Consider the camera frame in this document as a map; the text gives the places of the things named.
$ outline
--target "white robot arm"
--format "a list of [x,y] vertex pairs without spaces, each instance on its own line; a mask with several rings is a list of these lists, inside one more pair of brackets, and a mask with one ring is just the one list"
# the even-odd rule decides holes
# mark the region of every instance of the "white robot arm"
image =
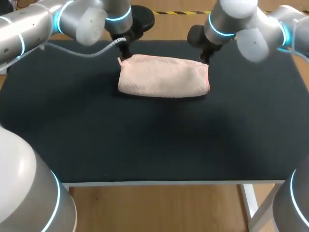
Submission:
[[114,38],[121,37],[132,24],[129,0],[40,0],[0,16],[0,64],[25,54],[56,33],[91,46],[101,39],[104,29]]
[[241,54],[261,62],[279,49],[309,57],[309,17],[290,6],[264,14],[257,0],[218,0],[204,27],[193,26],[188,42],[203,49],[206,63],[224,44],[237,37]]

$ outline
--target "folded towel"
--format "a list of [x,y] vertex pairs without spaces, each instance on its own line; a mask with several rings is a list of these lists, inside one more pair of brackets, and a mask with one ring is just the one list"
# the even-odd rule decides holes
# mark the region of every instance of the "folded towel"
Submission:
[[161,98],[205,95],[209,90],[208,65],[170,57],[133,55],[121,61],[120,92]]

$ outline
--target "black tabletop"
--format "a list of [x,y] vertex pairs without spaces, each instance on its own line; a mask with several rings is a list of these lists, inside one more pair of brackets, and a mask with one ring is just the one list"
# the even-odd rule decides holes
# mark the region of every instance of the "black tabletop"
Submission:
[[[94,52],[107,42],[84,48]],[[135,42],[134,54],[198,60],[186,42]],[[211,60],[211,91],[194,99],[117,93],[116,48],[78,58],[47,47],[12,67],[0,122],[62,182],[284,180],[309,154],[309,95],[292,58],[247,62],[235,42]]]

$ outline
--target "cable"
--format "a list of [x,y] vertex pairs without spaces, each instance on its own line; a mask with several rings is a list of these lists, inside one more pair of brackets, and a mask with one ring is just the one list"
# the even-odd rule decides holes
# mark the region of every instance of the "cable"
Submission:
[[0,72],[11,67],[13,64],[15,64],[16,62],[18,62],[20,59],[24,58],[25,56],[29,55],[31,52],[33,52],[35,49],[37,48],[40,48],[43,50],[43,47],[44,45],[47,45],[47,46],[51,46],[51,47],[54,47],[56,49],[59,49],[63,52],[67,52],[71,55],[75,55],[75,56],[78,56],[78,57],[84,57],[84,58],[94,58],[94,57],[97,57],[101,54],[103,54],[104,52],[106,52],[107,50],[109,50],[110,48],[112,48],[113,46],[115,46],[116,44],[120,43],[120,42],[125,42],[126,41],[126,38],[118,38],[116,40],[114,40],[113,42],[111,42],[109,45],[107,45],[105,48],[103,48],[102,50],[96,52],[96,53],[93,53],[93,54],[82,54],[82,53],[78,53],[78,52],[74,52],[74,51],[71,51],[71,50],[68,50],[66,48],[63,48],[63,47],[60,47],[58,45],[55,45],[53,43],[45,43],[43,45],[40,45],[40,46],[37,46],[35,48],[33,48],[32,50],[24,53],[23,55],[11,60],[10,62],[6,63],[6,64],[2,64],[0,65]]
[[75,56],[78,56],[78,57],[93,58],[93,57],[97,57],[97,56],[101,55],[102,53],[106,52],[107,50],[109,50],[110,48],[115,46],[116,44],[118,44],[120,42],[125,42],[125,41],[126,41],[126,38],[118,38],[118,39],[114,40],[113,42],[111,42],[109,45],[107,45],[102,50],[100,50],[96,53],[93,53],[93,54],[83,54],[83,53],[74,52],[74,51],[68,50],[66,48],[60,47],[58,45],[55,45],[53,43],[45,43],[44,45],[51,46],[53,48],[57,48],[57,49],[59,49],[63,52],[66,52],[66,53],[69,53],[71,55],[75,55]]
[[3,70],[11,67],[13,64],[15,64],[16,62],[18,62],[20,59],[24,58],[25,56],[29,55],[31,52],[33,52],[35,49],[37,49],[38,47],[33,48],[32,50],[22,54],[21,56],[12,59],[10,62],[6,63],[6,64],[2,64],[0,65],[0,72],[2,72]]

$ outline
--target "wooden floor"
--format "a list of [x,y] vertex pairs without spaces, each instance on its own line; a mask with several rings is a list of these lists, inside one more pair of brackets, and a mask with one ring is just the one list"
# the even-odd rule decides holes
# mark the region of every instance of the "wooden floor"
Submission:
[[[33,0],[20,0],[27,6]],[[206,11],[215,0],[132,0],[153,11]],[[288,4],[308,10],[308,0],[260,0],[262,10]],[[193,24],[204,24],[205,15],[157,15],[146,40],[186,39]],[[57,35],[54,39],[66,39]],[[309,65],[295,58],[309,87]],[[0,76],[0,87],[4,77]],[[261,203],[272,185],[255,185]],[[77,232],[246,232],[239,189],[220,186],[151,186],[73,188],[78,210]],[[270,223],[264,232],[272,232]]]

